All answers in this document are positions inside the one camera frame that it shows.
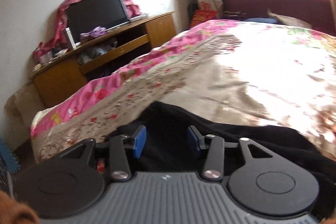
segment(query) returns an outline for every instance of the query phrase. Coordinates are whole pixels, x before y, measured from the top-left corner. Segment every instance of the flat screen monitor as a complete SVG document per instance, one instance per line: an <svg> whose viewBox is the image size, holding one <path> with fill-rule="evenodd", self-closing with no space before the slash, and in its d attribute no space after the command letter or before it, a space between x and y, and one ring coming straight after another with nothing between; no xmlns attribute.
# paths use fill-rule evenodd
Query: flat screen monitor
<svg viewBox="0 0 336 224"><path fill-rule="evenodd" d="M80 41L81 33L98 26L111 29L129 21L122 0L81 0L71 4L65 12L75 42Z"/></svg>

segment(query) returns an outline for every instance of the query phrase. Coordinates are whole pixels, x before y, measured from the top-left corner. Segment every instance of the white logo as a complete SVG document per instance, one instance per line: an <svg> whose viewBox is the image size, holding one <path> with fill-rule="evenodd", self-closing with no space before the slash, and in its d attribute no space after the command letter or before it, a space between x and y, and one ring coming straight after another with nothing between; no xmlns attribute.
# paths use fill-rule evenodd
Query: white logo
<svg viewBox="0 0 336 224"><path fill-rule="evenodd" d="M161 178L164 179L164 180L169 180L171 178L171 176L166 174L166 175L164 175Z"/></svg>

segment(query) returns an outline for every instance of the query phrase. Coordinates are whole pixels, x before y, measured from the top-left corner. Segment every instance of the round black disc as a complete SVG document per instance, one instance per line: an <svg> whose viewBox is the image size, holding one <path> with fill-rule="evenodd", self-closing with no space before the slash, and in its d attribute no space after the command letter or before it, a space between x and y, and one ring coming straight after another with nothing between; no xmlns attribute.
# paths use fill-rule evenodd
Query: round black disc
<svg viewBox="0 0 336 224"><path fill-rule="evenodd" d="M230 176L228 188L244 207L270 216L308 211L319 192L311 173L280 156L248 160Z"/></svg>
<svg viewBox="0 0 336 224"><path fill-rule="evenodd" d="M74 215L97 201L104 192L103 177L78 160L62 159L37 165L18 178L17 199L43 218Z"/></svg>

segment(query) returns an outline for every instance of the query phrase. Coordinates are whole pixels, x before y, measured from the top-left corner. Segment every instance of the bedspread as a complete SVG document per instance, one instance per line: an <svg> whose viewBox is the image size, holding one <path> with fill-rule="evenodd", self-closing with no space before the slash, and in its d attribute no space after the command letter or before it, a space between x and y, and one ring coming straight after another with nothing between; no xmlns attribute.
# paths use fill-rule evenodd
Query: bedspread
<svg viewBox="0 0 336 224"><path fill-rule="evenodd" d="M200 24L38 115L35 157L47 159L88 137L103 141L154 100L214 122L292 127L336 154L334 42L297 27Z"/></svg>

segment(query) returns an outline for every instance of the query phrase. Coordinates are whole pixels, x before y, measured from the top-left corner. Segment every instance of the wooden desk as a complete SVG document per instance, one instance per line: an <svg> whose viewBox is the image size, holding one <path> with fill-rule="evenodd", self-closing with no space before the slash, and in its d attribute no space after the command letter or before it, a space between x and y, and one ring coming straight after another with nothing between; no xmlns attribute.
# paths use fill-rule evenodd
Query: wooden desk
<svg viewBox="0 0 336 224"><path fill-rule="evenodd" d="M85 42L75 50L71 50L53 62L42 66L32 74L31 80L45 106L53 107L63 102L87 84L85 74L88 72L122 57L128 52L136 51L138 47L146 43L150 43L151 48L154 48L172 39L176 35L172 14L173 12L169 12L148 17L110 30L107 34ZM123 43L106 54L79 65L77 57L81 52L112 37L115 37L117 41L123 41Z"/></svg>

